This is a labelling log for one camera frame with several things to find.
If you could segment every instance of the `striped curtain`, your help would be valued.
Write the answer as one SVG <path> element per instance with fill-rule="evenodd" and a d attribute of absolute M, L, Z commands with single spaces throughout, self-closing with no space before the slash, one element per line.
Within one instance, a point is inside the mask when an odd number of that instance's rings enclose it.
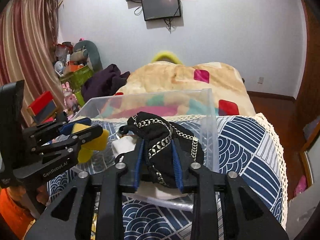
<path fill-rule="evenodd" d="M 27 107 L 45 91 L 63 109 L 62 88 L 52 65 L 57 4 L 58 0 L 10 0 L 0 15 L 0 85 L 25 80 L 22 116 L 27 126 L 33 122 Z"/>

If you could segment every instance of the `purple clothing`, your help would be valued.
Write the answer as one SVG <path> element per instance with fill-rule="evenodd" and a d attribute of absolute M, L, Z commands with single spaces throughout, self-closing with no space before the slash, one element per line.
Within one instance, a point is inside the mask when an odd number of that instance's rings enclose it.
<path fill-rule="evenodd" d="M 130 72 L 121 74 L 115 64 L 100 70 L 89 78 L 81 87 L 81 94 L 85 102 L 91 98 L 113 96 L 120 87 L 127 83 Z"/>

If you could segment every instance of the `yellow sponge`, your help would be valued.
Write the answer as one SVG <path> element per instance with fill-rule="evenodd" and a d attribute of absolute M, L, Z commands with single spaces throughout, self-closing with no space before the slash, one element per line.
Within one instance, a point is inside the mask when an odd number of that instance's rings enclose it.
<path fill-rule="evenodd" d="M 90 126 L 81 123 L 75 123 L 72 129 L 72 133 L 79 132 Z M 81 146 L 81 150 L 78 154 L 79 163 L 85 163 L 92 157 L 93 150 L 102 151 L 106 148 L 108 142 L 109 132 L 103 129 L 103 133 L 100 137 L 93 139 Z"/>
<path fill-rule="evenodd" d="M 81 147 L 81 150 L 78 153 L 78 162 L 86 163 L 91 159 L 92 155 L 93 155 L 93 150 L 89 150 Z"/>

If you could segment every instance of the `blanket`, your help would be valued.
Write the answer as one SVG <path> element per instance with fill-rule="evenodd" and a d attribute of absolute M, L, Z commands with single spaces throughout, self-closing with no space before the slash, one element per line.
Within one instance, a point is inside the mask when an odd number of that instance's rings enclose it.
<path fill-rule="evenodd" d="M 220 62 L 193 67 L 165 61 L 150 63 L 134 71 L 129 76 L 127 84 L 118 92 L 128 95 L 201 89 L 212 89 L 216 109 L 219 108 L 219 100 L 223 99 L 235 103 L 240 115 L 255 115 L 239 72 L 234 67 Z M 183 110 L 180 111 L 179 114 L 186 114 Z"/>

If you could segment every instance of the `bed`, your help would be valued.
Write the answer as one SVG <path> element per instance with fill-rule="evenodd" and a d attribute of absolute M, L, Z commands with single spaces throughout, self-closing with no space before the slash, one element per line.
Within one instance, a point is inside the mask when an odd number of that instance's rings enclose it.
<path fill-rule="evenodd" d="M 127 95 L 205 88 L 212 89 L 216 109 L 219 109 L 219 101 L 225 100 L 238 106 L 239 115 L 256 114 L 239 72 L 221 62 L 193 67 L 166 61 L 150 63 L 131 73 L 127 84 L 118 92 Z"/>
<path fill-rule="evenodd" d="M 155 62 L 133 72 L 119 92 L 136 94 L 203 88 L 212 89 L 216 109 L 219 109 L 220 100 L 227 100 L 236 103 L 240 114 L 217 116 L 219 171 L 239 173 L 285 228 L 287 177 L 283 149 L 272 125 L 262 114 L 255 114 L 241 76 L 235 68 L 217 62 L 194 67 Z M 119 107 L 118 110 L 125 111 L 125 106 Z M 178 111 L 181 111 L 179 114 L 187 114 L 185 108 Z M 97 122 L 108 127 L 111 131 L 109 140 L 114 139 L 116 129 L 113 124 L 106 120 Z M 57 197 L 75 175 L 73 171 L 67 171 L 48 183 L 51 200 Z M 218 217 L 222 240 L 220 208 Z M 155 206 L 123 196 L 123 221 L 126 240 L 189 240 L 192 212 Z M 95 237 L 94 231 L 95 226 L 92 227 L 92 239 Z"/>

